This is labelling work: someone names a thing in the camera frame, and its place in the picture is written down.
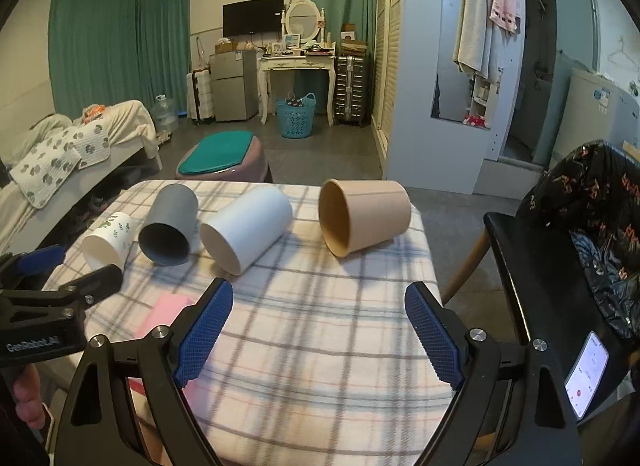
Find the person's left hand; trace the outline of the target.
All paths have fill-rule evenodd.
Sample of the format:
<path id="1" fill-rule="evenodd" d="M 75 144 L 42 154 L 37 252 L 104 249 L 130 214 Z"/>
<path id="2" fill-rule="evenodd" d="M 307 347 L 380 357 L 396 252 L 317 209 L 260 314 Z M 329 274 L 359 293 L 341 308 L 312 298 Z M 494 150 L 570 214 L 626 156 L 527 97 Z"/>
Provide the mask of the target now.
<path id="1" fill-rule="evenodd" d="M 40 389 L 40 376 L 34 364 L 25 366 L 21 374 L 16 376 L 12 387 L 18 418 L 29 428 L 37 430 L 43 427 L 46 420 Z"/>

